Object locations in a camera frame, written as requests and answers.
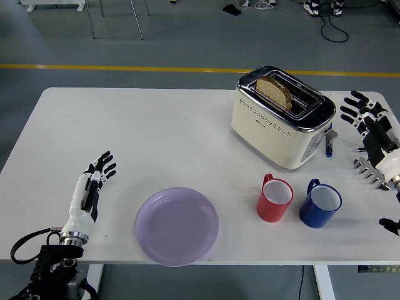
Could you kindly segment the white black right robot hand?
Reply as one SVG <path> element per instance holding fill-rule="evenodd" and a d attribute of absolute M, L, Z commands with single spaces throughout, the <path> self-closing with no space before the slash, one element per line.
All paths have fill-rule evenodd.
<path fill-rule="evenodd" d="M 379 186 L 399 190 L 399 122 L 379 102 L 358 91 L 351 91 L 340 107 L 341 119 L 362 136 L 367 159 L 359 159 L 355 167 L 374 172 L 383 180 Z"/>

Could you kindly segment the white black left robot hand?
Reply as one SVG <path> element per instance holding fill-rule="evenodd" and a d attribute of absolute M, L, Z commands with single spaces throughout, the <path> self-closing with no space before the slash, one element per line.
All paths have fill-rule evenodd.
<path fill-rule="evenodd" d="M 116 163 L 112 160 L 110 151 L 103 153 L 79 177 L 69 208 L 68 222 L 61 230 L 63 238 L 89 236 L 90 228 L 98 217 L 99 192 L 106 181 L 116 174 Z"/>

